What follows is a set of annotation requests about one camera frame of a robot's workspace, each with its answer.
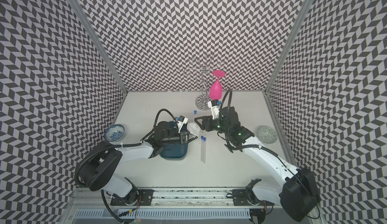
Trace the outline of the blue capped test tube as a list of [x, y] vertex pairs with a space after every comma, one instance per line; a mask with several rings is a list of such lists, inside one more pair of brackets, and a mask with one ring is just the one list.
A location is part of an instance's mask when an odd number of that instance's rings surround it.
[[202, 137], [201, 142], [201, 162], [206, 163], [206, 137]]
[[205, 163], [205, 140], [204, 140], [204, 136], [201, 136], [200, 147], [201, 147], [201, 155], [200, 155], [201, 162]]
[[202, 124], [201, 124], [201, 120], [198, 119], [199, 115], [198, 115], [198, 111], [197, 110], [194, 110], [193, 111], [193, 119], [194, 119], [194, 122], [197, 124], [198, 126], [198, 130], [197, 132], [200, 133], [202, 131]]

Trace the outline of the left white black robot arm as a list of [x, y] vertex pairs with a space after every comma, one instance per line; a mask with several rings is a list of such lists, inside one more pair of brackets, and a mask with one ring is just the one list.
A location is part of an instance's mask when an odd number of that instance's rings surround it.
[[199, 135], [200, 127], [197, 123], [174, 120], [159, 122], [140, 143], [114, 145], [102, 141], [78, 163], [75, 183], [91, 191], [103, 190], [118, 197], [129, 197], [135, 185], [115, 173], [120, 164], [156, 157], [164, 151], [165, 146], [186, 145]]

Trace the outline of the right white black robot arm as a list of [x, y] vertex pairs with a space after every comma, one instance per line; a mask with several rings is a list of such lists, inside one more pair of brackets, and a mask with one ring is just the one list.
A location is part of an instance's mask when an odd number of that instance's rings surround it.
[[195, 122], [204, 131], [223, 133], [230, 152], [247, 154], [275, 179], [277, 185], [262, 180], [253, 184], [251, 201], [278, 204], [297, 222], [303, 221], [319, 206], [321, 198], [313, 171], [301, 169], [267, 148], [252, 131], [241, 125], [234, 107], [220, 109], [217, 117], [197, 117]]

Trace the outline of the teal rectangular plastic tray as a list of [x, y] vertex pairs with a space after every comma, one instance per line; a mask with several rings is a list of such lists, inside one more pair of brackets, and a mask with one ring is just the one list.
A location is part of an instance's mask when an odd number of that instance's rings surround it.
[[166, 160], [182, 160], [186, 157], [188, 144], [167, 144], [160, 156]]

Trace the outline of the blue patterned small bowl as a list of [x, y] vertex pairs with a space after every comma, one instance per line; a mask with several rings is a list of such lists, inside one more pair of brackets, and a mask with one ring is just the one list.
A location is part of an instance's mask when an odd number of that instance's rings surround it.
[[125, 128], [121, 124], [112, 125], [104, 133], [104, 139], [109, 142], [116, 142], [124, 137]]

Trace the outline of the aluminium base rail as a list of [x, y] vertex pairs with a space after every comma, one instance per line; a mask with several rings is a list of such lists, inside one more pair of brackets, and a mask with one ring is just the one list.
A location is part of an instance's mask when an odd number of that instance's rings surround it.
[[284, 209], [268, 201], [249, 200], [247, 191], [233, 188], [141, 188], [139, 204], [99, 192], [76, 190], [61, 224], [235, 223], [294, 224]]

